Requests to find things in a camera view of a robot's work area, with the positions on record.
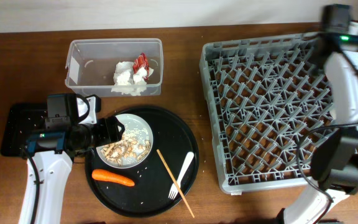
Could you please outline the food scraps pile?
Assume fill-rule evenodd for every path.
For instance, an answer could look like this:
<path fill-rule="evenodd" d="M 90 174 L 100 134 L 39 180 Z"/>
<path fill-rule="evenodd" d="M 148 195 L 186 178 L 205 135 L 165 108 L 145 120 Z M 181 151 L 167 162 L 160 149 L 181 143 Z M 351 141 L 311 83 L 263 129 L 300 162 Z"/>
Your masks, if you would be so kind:
<path fill-rule="evenodd" d="M 102 146 L 98 152 L 108 163 L 115 166 L 132 166 L 143 161 L 151 150 L 149 140 L 124 139 Z"/>

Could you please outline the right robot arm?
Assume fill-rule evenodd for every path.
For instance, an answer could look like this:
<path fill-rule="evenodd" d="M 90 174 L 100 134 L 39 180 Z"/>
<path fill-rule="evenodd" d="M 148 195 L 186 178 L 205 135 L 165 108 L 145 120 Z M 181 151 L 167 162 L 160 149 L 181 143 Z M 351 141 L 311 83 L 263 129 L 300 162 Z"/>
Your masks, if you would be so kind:
<path fill-rule="evenodd" d="M 314 128 L 296 144 L 296 163 L 307 136 L 332 129 L 333 134 L 311 157 L 308 185 L 275 223 L 318 223 L 339 202 L 358 193 L 358 22 L 351 7 L 330 4 L 323 8 L 314 64 L 331 82 L 334 124 Z"/>

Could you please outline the white plastic fork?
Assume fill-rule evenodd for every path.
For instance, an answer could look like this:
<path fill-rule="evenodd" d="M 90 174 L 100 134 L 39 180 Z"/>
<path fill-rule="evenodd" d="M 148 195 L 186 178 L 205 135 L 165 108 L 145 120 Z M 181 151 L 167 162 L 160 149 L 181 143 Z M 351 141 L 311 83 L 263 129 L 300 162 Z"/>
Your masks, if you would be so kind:
<path fill-rule="evenodd" d="M 186 171 L 188 170 L 193 158 L 194 158 L 193 152 L 188 152 L 186 154 L 186 157 L 183 161 L 182 167 L 180 169 L 180 173 L 177 178 L 177 184 L 179 187 L 181 186 L 181 181 L 182 181 Z M 177 194 L 178 194 L 178 189 L 175 184 L 172 184 L 169 194 L 168 194 L 169 199 L 173 200 L 177 196 Z"/>

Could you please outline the white napkin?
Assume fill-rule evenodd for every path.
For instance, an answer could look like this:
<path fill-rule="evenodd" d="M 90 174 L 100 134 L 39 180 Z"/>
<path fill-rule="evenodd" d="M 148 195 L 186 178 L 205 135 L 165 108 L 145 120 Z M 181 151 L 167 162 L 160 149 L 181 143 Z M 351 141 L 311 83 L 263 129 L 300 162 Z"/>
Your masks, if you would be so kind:
<path fill-rule="evenodd" d="M 116 65 L 113 76 L 114 85 L 111 92 L 122 95 L 140 96 L 146 87 L 147 70 L 140 67 L 136 72 L 133 69 L 134 62 L 119 62 Z"/>

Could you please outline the grey plate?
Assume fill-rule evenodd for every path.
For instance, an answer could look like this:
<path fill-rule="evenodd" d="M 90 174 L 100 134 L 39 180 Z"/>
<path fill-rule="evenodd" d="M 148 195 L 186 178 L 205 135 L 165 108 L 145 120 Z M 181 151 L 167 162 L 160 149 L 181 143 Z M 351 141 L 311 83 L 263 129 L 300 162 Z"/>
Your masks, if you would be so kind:
<path fill-rule="evenodd" d="M 119 114 L 119 115 L 116 115 L 116 118 L 125 127 L 125 131 L 123 132 L 121 140 L 129 139 L 129 138 L 135 139 L 138 141 L 149 140 L 151 142 L 151 148 L 152 148 L 152 145 L 153 145 L 152 130 L 151 130 L 150 126 L 148 125 L 148 123 L 143 118 L 141 118 L 140 116 L 134 115 L 134 114 Z M 114 164 L 108 163 L 105 159 L 103 159 L 101 157 L 101 154 L 98 152 L 98 150 L 101 147 L 102 146 L 99 146 L 96 148 L 98 156 L 101 158 L 101 160 L 103 162 L 105 162 L 107 165 L 109 165 L 113 168 L 128 169 L 128 168 L 135 167 L 142 162 L 141 161 L 140 163 L 132 165 L 132 166 L 115 166 Z"/>

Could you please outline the white cup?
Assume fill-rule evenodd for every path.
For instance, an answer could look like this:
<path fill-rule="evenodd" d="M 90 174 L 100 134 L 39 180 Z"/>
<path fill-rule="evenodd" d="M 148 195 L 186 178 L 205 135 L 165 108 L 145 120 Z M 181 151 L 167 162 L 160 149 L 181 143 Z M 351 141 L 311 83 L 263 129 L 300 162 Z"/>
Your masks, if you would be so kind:
<path fill-rule="evenodd" d="M 349 34 L 358 35 L 358 22 L 351 21 L 349 24 Z"/>

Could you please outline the orange carrot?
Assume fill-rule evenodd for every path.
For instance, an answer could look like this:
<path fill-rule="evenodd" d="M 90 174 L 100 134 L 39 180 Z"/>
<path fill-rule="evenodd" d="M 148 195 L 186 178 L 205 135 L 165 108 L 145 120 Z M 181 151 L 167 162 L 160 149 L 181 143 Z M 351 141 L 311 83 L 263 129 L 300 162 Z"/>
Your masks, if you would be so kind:
<path fill-rule="evenodd" d="M 135 186 L 135 182 L 132 179 L 103 169 L 95 169 L 92 171 L 91 176 L 97 181 L 112 182 L 127 187 Z"/>

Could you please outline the wrapper with red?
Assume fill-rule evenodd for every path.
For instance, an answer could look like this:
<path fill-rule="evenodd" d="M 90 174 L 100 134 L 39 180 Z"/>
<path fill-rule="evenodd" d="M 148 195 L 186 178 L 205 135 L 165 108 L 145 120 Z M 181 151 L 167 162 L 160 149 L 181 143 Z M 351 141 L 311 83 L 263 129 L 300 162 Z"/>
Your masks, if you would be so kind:
<path fill-rule="evenodd" d="M 148 58 L 145 53 L 141 53 L 137 59 L 135 59 L 132 66 L 134 71 L 133 81 L 135 84 L 140 82 L 146 82 L 149 76 L 153 74 L 154 70 L 150 68 Z"/>

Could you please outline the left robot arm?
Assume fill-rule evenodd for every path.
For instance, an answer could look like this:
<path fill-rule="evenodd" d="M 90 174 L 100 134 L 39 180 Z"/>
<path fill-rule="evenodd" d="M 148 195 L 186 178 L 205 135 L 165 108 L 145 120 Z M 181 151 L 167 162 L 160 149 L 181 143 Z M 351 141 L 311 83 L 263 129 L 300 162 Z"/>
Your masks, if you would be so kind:
<path fill-rule="evenodd" d="M 23 149 L 27 183 L 20 223 L 59 223 L 68 176 L 76 156 L 122 139 L 125 127 L 115 116 L 97 117 L 101 99 L 75 93 L 50 95 L 47 117 Z"/>

